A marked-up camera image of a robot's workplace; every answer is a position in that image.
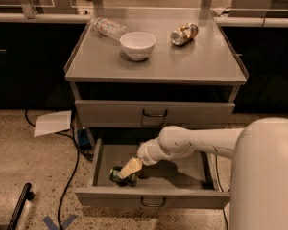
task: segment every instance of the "paper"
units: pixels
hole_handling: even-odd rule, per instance
[[[68,130],[71,111],[60,111],[39,116],[36,121],[35,137]]]

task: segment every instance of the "gray tabletop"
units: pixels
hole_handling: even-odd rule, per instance
[[[71,58],[66,79],[88,82],[151,82],[230,84],[246,82],[210,11],[200,9],[99,9],[97,16],[126,25],[130,32],[156,37],[153,53],[135,62],[120,43],[88,29],[78,52]],[[195,40],[182,47],[171,43],[171,32],[187,22],[199,26]]]

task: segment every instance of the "desk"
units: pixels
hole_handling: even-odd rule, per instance
[[[223,207],[228,194],[215,195],[219,193],[213,190],[199,195],[194,193],[194,189],[203,189],[207,182],[201,163],[197,167],[199,171],[191,174],[185,174],[188,166],[183,165],[183,161],[176,165],[166,164],[166,170],[177,170],[176,175],[172,173],[174,178],[168,175],[172,179],[167,182],[162,178],[157,181],[154,178],[152,183],[141,181],[136,189],[117,188],[105,179],[110,166],[114,166],[112,163],[126,163],[135,155],[141,139],[156,137],[157,132],[150,133],[147,131],[149,128],[169,125],[224,128],[228,123],[234,98],[239,86],[245,84],[247,73],[244,73],[243,65],[235,58],[210,12],[121,8],[99,9],[97,16],[124,24],[130,31],[153,34],[156,46],[148,59],[134,62],[124,55],[119,42],[90,30],[88,24],[65,67],[66,79],[74,91],[80,125],[86,127],[95,147],[88,187],[77,192],[80,201],[83,205],[143,206],[156,205],[155,200],[160,202],[164,197],[167,200],[166,203],[161,200],[162,206]],[[183,47],[173,46],[171,32],[186,22],[198,24],[199,34]],[[93,137],[91,127],[100,128],[103,132]],[[123,134],[115,135],[108,128],[118,128]],[[113,146],[113,140],[119,138],[125,139],[126,145]],[[195,153],[195,157],[190,159],[201,161],[201,155]],[[173,184],[173,181],[181,181],[186,176],[192,182],[184,188]]]

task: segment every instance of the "black metal rod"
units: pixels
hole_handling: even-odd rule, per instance
[[[10,224],[7,228],[7,230],[14,230],[16,229],[17,223],[19,221],[20,215],[22,213],[23,207],[26,203],[26,200],[31,200],[34,197],[34,194],[30,192],[31,184],[26,183],[23,187],[23,190],[21,192],[21,195],[18,199],[16,208],[13,211],[12,218],[10,220]]]

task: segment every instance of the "black cabinet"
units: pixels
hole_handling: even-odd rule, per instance
[[[0,23],[0,108],[72,108],[63,67],[84,27]]]
[[[288,28],[223,31],[250,74],[235,111],[288,113]]]

